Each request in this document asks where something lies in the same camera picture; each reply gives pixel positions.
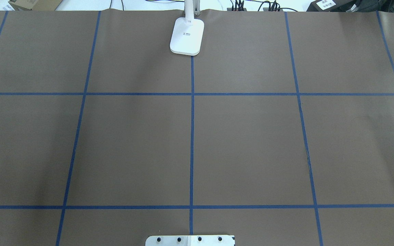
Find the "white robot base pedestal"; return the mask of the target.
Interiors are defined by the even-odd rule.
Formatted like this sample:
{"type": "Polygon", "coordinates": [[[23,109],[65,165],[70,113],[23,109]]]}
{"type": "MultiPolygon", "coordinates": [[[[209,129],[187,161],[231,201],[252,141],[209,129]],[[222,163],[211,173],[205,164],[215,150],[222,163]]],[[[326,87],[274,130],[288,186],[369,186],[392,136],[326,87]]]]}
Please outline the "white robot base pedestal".
{"type": "Polygon", "coordinates": [[[235,246],[234,235],[155,235],[146,246],[235,246]]]}

